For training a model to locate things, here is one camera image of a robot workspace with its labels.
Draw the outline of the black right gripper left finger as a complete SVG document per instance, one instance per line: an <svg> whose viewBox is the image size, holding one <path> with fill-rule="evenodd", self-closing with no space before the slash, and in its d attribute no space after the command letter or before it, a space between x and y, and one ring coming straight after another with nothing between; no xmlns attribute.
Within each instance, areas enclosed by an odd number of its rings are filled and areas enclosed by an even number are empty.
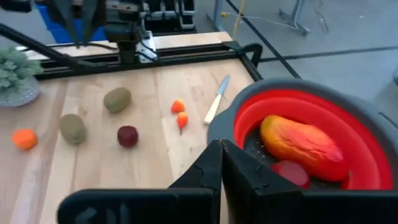
<svg viewBox="0 0 398 224"><path fill-rule="evenodd" d="M58 224L219 224L223 147L213 140L166 189L86 189L67 196Z"/></svg>

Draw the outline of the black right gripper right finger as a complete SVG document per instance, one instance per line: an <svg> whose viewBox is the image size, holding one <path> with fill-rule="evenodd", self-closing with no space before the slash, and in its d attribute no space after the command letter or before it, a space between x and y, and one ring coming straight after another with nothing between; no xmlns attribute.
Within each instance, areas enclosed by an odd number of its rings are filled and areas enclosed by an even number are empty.
<svg viewBox="0 0 398 224"><path fill-rule="evenodd" d="M229 140L223 183L233 224L398 224L397 190L309 190Z"/></svg>

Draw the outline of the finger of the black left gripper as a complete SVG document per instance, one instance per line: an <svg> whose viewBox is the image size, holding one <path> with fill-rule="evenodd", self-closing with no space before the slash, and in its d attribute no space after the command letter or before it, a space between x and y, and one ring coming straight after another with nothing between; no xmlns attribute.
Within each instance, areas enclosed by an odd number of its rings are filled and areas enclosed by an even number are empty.
<svg viewBox="0 0 398 224"><path fill-rule="evenodd" d="M82 28L83 28L83 44L88 44L98 28L96 16L98 12L101 14L104 0L83 0L82 9Z"/></svg>
<svg viewBox="0 0 398 224"><path fill-rule="evenodd" d="M75 28L75 16L72 9L72 0L58 0L58 9L65 21L65 29L74 44L80 44L80 39Z"/></svg>

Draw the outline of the dark red plum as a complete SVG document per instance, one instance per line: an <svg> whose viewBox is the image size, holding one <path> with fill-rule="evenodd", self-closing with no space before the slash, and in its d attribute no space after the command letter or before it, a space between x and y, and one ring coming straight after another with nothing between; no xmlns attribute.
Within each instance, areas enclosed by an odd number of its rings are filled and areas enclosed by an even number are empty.
<svg viewBox="0 0 398 224"><path fill-rule="evenodd" d="M271 169L301 188L308 189L310 186L310 176L307 174L306 170L297 163L280 161L273 164Z"/></svg>
<svg viewBox="0 0 398 224"><path fill-rule="evenodd" d="M139 134L134 126L121 126L118 129L118 143L123 147L134 147L138 142Z"/></svg>

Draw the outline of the red orange mango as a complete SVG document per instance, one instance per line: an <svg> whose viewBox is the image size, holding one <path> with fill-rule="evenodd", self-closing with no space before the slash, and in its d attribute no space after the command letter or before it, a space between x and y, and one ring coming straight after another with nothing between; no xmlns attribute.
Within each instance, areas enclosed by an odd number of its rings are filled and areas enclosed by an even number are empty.
<svg viewBox="0 0 398 224"><path fill-rule="evenodd" d="M342 149L316 126L270 115L261 122L260 137L269 154L298 163L312 176L329 182L349 176Z"/></svg>

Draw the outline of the brown kiwi fruit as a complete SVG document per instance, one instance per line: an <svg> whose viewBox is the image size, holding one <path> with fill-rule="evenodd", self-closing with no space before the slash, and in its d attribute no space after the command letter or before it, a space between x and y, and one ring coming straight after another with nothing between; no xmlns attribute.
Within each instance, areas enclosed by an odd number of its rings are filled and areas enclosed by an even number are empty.
<svg viewBox="0 0 398 224"><path fill-rule="evenodd" d="M76 114L65 114L60 119L60 132L70 144L80 144L86 139L86 128L83 120Z"/></svg>
<svg viewBox="0 0 398 224"><path fill-rule="evenodd" d="M131 103L131 92L124 87L119 87L105 94L104 107L110 113L118 113L127 108Z"/></svg>

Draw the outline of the small orange pepper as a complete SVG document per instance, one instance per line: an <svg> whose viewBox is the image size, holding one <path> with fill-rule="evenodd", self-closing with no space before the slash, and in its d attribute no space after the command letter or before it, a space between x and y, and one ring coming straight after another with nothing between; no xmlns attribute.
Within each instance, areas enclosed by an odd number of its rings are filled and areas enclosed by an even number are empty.
<svg viewBox="0 0 398 224"><path fill-rule="evenodd" d="M177 99L172 103L171 112L180 113L185 111L185 104L181 99Z"/></svg>
<svg viewBox="0 0 398 224"><path fill-rule="evenodd" d="M177 124L180 130L180 134L182 134L183 128L188 124L188 115L185 112L179 112L177 115Z"/></svg>

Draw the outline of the red collapsible colander grey rim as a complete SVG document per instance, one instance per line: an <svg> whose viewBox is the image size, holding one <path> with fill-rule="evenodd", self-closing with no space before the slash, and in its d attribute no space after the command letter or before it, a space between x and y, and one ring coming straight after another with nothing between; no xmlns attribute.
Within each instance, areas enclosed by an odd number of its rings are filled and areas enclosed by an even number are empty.
<svg viewBox="0 0 398 224"><path fill-rule="evenodd" d="M347 189L398 190L398 128L366 101L311 81L268 78L247 86L209 124L207 140L243 147L268 115L314 125L334 139L352 165Z"/></svg>

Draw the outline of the orange tangerine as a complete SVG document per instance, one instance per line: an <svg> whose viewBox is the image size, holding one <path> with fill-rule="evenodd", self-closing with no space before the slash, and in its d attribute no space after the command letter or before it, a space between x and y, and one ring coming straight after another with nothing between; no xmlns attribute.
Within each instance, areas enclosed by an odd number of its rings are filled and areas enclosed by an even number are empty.
<svg viewBox="0 0 398 224"><path fill-rule="evenodd" d="M12 141L19 149L29 150L37 144L37 136L31 129L18 129L12 134Z"/></svg>

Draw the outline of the blue plastic bin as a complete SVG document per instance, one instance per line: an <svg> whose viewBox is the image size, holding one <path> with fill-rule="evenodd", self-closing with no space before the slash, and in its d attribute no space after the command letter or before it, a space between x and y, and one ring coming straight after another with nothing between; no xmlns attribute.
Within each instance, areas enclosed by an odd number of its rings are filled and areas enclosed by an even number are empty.
<svg viewBox="0 0 398 224"><path fill-rule="evenodd" d="M52 34L57 44L72 43L72 40L67 31L60 24L57 24L56 22L53 22L50 19L49 14L47 12L47 8L45 6L36 5L35 8L39 10L40 15L42 16L42 19L45 22L47 30ZM100 40L107 40L104 34L103 27L98 27L96 32L91 37L91 41L100 41Z"/></svg>

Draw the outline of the green artificial plant in pot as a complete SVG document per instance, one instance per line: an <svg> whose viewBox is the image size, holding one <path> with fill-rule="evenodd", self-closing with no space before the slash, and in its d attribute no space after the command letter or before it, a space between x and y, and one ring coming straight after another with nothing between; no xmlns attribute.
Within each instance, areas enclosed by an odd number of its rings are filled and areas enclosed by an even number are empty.
<svg viewBox="0 0 398 224"><path fill-rule="evenodd" d="M29 104L40 94L35 75L43 72L37 60L31 60L15 48L0 48L0 106Z"/></svg>

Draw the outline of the small parts bin rack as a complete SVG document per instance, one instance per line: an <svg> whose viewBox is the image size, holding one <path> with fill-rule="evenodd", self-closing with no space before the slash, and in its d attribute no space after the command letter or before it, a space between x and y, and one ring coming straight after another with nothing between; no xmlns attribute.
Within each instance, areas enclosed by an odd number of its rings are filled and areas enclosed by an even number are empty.
<svg viewBox="0 0 398 224"><path fill-rule="evenodd" d="M146 30L157 34L196 31L195 0L143 0L140 18Z"/></svg>

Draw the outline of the grey floor base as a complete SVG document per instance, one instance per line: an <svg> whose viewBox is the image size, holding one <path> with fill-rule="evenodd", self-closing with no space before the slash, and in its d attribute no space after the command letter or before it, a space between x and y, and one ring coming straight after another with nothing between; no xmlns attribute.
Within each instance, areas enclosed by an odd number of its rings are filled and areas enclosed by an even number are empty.
<svg viewBox="0 0 398 224"><path fill-rule="evenodd" d="M308 35L310 33L310 29L299 23L304 4L305 0L295 0L295 6L291 13L287 13L282 8L279 8L279 17L299 34Z"/></svg>

